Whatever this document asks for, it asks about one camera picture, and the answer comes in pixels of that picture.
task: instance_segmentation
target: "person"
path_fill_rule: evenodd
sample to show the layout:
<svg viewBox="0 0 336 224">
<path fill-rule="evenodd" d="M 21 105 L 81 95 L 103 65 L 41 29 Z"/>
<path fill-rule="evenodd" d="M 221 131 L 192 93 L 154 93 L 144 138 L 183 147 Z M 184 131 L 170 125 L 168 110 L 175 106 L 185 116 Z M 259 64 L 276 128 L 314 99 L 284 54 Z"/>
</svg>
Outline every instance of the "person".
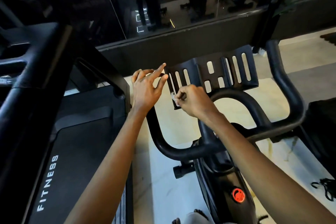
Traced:
<svg viewBox="0 0 336 224">
<path fill-rule="evenodd" d="M 148 111 L 158 101 L 168 79 L 167 74 L 163 75 L 157 87 L 153 87 L 154 80 L 160 76 L 165 65 L 162 64 L 155 71 L 140 69 L 133 74 L 132 109 L 65 224 L 112 222 L 124 190 L 141 125 Z M 176 97 L 187 114 L 203 121 L 218 135 L 247 183 L 277 224 L 336 223 L 332 213 L 230 124 L 202 87 L 183 86 Z M 206 222 L 204 219 L 198 221 L 193 216 L 189 223 Z"/>
</svg>

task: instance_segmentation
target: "person's right arm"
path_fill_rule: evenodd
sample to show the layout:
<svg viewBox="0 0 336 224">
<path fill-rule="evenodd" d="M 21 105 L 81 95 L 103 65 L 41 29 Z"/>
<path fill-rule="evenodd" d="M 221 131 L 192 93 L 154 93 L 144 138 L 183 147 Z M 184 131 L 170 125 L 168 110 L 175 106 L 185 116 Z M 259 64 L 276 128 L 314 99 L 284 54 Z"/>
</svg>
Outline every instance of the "person's right arm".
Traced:
<svg viewBox="0 0 336 224">
<path fill-rule="evenodd" d="M 220 113 L 202 87 L 181 87 L 181 108 L 203 121 L 227 148 L 253 192 L 277 224 L 331 224 L 336 217 L 259 152 Z"/>
</svg>

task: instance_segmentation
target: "person's left arm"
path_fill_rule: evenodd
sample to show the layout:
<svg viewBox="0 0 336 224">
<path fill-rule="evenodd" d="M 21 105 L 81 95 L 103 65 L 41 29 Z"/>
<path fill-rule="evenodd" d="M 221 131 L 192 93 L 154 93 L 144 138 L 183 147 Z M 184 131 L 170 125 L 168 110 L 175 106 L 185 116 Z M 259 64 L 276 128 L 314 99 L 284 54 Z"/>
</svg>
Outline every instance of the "person's left arm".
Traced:
<svg viewBox="0 0 336 224">
<path fill-rule="evenodd" d="M 134 155 L 135 142 L 148 111 L 158 101 L 168 78 L 154 80 L 166 64 L 157 70 L 138 70 L 132 76 L 133 105 L 128 117 L 86 189 L 65 220 L 65 224 L 111 224 L 121 200 Z"/>
</svg>

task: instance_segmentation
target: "red emergency stop button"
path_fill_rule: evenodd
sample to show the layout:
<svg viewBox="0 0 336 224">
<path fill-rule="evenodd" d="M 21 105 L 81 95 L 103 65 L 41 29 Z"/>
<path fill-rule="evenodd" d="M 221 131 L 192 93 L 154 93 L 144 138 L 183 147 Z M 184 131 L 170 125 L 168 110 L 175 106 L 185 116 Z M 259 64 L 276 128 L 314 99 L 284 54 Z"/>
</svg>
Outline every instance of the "red emergency stop button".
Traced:
<svg viewBox="0 0 336 224">
<path fill-rule="evenodd" d="M 233 199 L 238 203 L 242 203 L 245 200 L 245 193 L 240 188 L 233 189 L 232 196 Z"/>
</svg>

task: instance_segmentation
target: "exercise bike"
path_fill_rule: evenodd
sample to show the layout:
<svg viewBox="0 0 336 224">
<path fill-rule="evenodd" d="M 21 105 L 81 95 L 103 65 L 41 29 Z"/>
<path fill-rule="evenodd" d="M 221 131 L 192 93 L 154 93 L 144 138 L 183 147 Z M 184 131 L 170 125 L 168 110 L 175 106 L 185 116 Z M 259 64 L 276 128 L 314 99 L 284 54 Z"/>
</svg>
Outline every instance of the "exercise bike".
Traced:
<svg viewBox="0 0 336 224">
<path fill-rule="evenodd" d="M 212 101 L 233 98 L 240 101 L 249 110 L 256 123 L 255 128 L 246 129 L 236 123 L 233 125 L 257 147 L 256 141 L 290 131 L 301 124 L 305 117 L 303 100 L 283 68 L 278 42 L 276 40 L 268 41 L 266 50 L 273 78 L 289 103 L 290 114 L 284 120 L 271 122 L 257 101 L 244 92 L 244 90 L 258 87 L 257 72 L 252 49 L 249 45 L 232 52 L 202 56 L 182 64 L 166 67 L 166 73 L 170 74 L 172 78 L 172 82 L 168 80 L 170 92 L 179 90 L 176 72 L 179 73 L 182 86 L 187 85 L 184 75 L 185 69 L 191 84 L 202 86 L 205 89 L 204 82 L 209 81 L 211 92 L 208 95 Z M 246 55 L 250 80 L 245 72 L 242 54 Z M 237 59 L 241 82 L 238 82 L 237 79 L 233 56 Z M 208 61 L 212 61 L 214 73 L 209 73 Z M 220 87 L 218 78 L 223 78 L 225 87 Z M 179 109 L 174 102 L 173 104 L 174 109 Z M 196 172 L 204 201 L 216 224 L 226 222 L 260 223 L 260 219 L 256 216 L 253 198 L 239 169 L 232 161 L 225 146 L 210 128 L 198 120 L 201 137 L 193 141 L 191 147 L 177 149 L 170 146 L 162 136 L 154 107 L 149 111 L 147 121 L 150 134 L 158 150 L 168 158 L 181 161 L 181 166 L 173 168 L 175 178 L 179 179 L 187 173 Z"/>
</svg>

